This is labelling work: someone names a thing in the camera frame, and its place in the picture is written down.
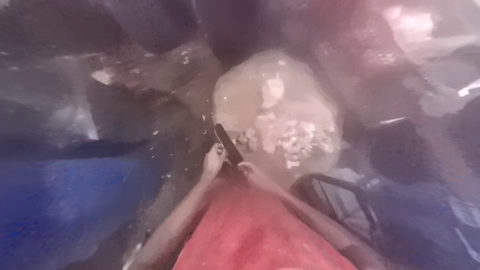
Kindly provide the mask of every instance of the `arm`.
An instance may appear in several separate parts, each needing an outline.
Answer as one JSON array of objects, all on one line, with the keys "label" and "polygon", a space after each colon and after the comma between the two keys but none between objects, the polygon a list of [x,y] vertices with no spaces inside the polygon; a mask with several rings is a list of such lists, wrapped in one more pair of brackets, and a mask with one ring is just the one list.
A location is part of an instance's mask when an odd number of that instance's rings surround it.
[{"label": "arm", "polygon": [[195,216],[207,203],[207,191],[220,171],[227,152],[221,144],[213,145],[205,155],[204,171],[198,184],[155,230],[136,256],[129,270],[153,269],[164,262],[189,233]]},{"label": "arm", "polygon": [[243,162],[239,166],[244,168],[243,171],[250,181],[261,189],[279,196],[284,203],[293,208],[302,217],[302,221],[328,241],[340,254],[348,258],[358,269],[385,269],[376,252],[340,224],[283,190],[253,164]]}]

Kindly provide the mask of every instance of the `debris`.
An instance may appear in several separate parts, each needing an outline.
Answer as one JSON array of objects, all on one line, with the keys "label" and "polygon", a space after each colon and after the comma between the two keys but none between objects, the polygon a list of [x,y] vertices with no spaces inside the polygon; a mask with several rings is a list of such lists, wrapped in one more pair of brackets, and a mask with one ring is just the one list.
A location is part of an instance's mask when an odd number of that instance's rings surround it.
[{"label": "debris", "polygon": [[112,83],[112,76],[105,70],[97,70],[90,74],[90,77],[108,86]]},{"label": "debris", "polygon": [[245,130],[245,137],[247,139],[253,138],[254,135],[255,135],[255,130],[253,128],[247,128],[247,130]]},{"label": "debris", "polygon": [[406,118],[406,117],[400,117],[400,118],[395,118],[395,119],[390,119],[390,120],[380,121],[380,124],[382,124],[382,125],[385,125],[385,124],[390,124],[390,123],[394,123],[394,122],[397,122],[397,121],[403,120],[403,119],[405,119],[405,118]]},{"label": "debris", "polygon": [[291,167],[298,167],[298,166],[300,166],[300,162],[287,160],[287,169],[290,169]]}]

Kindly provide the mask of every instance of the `red shirt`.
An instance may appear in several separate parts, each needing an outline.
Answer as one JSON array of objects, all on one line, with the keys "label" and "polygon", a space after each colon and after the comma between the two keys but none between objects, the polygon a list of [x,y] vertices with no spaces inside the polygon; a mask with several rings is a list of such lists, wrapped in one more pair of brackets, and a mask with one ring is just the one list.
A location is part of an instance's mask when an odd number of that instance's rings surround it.
[{"label": "red shirt", "polygon": [[245,184],[219,188],[174,270],[354,270],[271,194]]}]

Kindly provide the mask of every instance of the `blue surface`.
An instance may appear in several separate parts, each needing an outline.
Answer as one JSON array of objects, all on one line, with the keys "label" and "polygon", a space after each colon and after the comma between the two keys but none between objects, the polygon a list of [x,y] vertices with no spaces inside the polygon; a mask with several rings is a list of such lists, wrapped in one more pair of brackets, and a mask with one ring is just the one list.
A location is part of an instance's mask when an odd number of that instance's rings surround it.
[{"label": "blue surface", "polygon": [[127,158],[1,162],[1,268],[57,269],[87,258],[157,195],[168,165]]}]

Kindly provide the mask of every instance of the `hand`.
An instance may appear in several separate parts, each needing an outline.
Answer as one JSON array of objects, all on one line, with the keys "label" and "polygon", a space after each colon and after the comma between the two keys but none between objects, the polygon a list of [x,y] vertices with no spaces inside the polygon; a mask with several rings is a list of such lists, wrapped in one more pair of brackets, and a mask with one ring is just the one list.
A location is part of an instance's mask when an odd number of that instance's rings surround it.
[{"label": "hand", "polygon": [[215,178],[222,164],[227,160],[227,151],[222,144],[216,143],[210,149],[210,152],[205,154],[203,175],[208,178]]},{"label": "hand", "polygon": [[262,170],[257,166],[253,165],[250,162],[244,161],[238,164],[238,168],[245,174],[245,176],[259,188],[277,194],[285,195],[285,190],[283,190],[275,181],[267,176]]}]

